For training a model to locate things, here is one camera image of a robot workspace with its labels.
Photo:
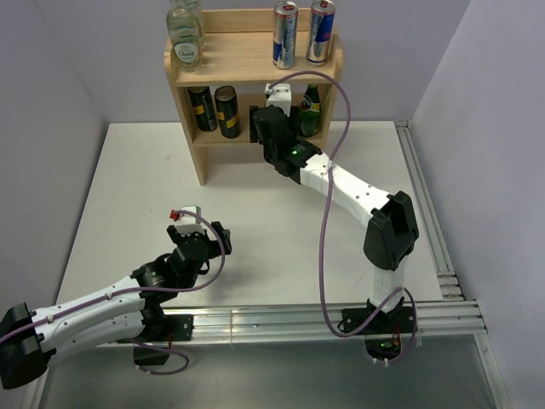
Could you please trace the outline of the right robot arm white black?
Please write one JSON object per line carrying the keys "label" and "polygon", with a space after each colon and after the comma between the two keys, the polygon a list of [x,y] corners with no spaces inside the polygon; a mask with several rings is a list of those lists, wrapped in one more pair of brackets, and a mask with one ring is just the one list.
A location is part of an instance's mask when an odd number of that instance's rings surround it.
{"label": "right robot arm white black", "polygon": [[297,139],[279,107],[252,107],[250,130],[263,146],[265,161],[280,175],[326,196],[322,230],[327,227],[332,202],[365,227],[363,252],[374,269],[369,322],[376,331],[389,331],[397,323],[397,311],[404,301],[405,258],[419,238],[410,196],[373,187],[334,164],[311,142]]}

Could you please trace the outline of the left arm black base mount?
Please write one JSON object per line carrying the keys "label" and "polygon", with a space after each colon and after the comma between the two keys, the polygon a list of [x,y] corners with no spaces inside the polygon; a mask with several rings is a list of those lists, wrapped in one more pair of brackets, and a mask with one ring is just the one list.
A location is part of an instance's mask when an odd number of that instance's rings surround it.
{"label": "left arm black base mount", "polygon": [[[194,317],[191,314],[167,315],[154,342],[167,343],[170,348],[173,342],[192,340]],[[166,352],[152,351],[139,346],[133,348],[133,361],[138,366],[163,366],[169,358]]]}

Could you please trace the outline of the silver blue energy drink can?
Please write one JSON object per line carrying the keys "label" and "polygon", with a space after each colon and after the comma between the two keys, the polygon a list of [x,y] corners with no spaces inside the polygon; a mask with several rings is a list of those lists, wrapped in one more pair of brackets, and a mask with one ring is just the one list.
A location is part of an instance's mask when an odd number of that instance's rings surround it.
{"label": "silver blue energy drink can", "polygon": [[328,57],[336,6],[332,1],[313,1],[307,39],[306,60],[312,66],[322,66]]}

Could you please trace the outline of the green glass bottle front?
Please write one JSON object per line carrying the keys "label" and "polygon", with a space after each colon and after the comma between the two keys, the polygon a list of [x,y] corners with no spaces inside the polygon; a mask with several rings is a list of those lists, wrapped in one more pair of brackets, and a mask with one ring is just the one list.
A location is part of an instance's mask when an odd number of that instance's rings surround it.
{"label": "green glass bottle front", "polygon": [[303,137],[318,132],[321,119],[321,104],[317,84],[309,84],[299,104],[298,132]]}

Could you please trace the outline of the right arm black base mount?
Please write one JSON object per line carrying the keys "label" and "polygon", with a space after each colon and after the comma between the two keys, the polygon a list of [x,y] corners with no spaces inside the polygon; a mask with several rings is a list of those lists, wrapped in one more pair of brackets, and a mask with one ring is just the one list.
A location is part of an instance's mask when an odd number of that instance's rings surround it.
{"label": "right arm black base mount", "polygon": [[[387,363],[402,355],[404,343],[402,336],[410,336],[416,340],[416,309],[413,306],[403,305],[401,297],[394,309],[388,313],[379,311],[376,317],[363,328],[358,335],[364,337],[364,346],[367,354],[373,360]],[[341,321],[337,329],[343,333],[354,331],[363,324],[375,311],[370,301],[363,308],[344,308],[341,311]]]}

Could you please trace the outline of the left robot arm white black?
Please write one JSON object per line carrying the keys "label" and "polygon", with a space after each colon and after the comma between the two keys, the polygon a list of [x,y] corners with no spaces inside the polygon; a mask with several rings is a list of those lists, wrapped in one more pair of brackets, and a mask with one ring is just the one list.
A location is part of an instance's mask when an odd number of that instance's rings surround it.
{"label": "left robot arm white black", "polygon": [[220,222],[170,225],[175,248],[105,289],[70,302],[31,309],[22,302],[1,318],[1,384],[17,389],[49,366],[104,343],[152,342],[166,329],[162,303],[199,289],[214,258],[232,252]]}

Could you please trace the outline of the black yellow can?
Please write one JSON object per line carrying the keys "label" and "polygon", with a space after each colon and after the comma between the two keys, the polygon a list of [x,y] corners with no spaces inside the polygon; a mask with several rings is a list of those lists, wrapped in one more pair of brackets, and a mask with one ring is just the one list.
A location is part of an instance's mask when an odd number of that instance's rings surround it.
{"label": "black yellow can", "polygon": [[189,87],[188,96],[198,128],[204,132],[216,130],[217,121],[209,87]]}
{"label": "black yellow can", "polygon": [[227,139],[239,137],[241,130],[235,89],[230,85],[217,88],[215,106],[221,134]]}

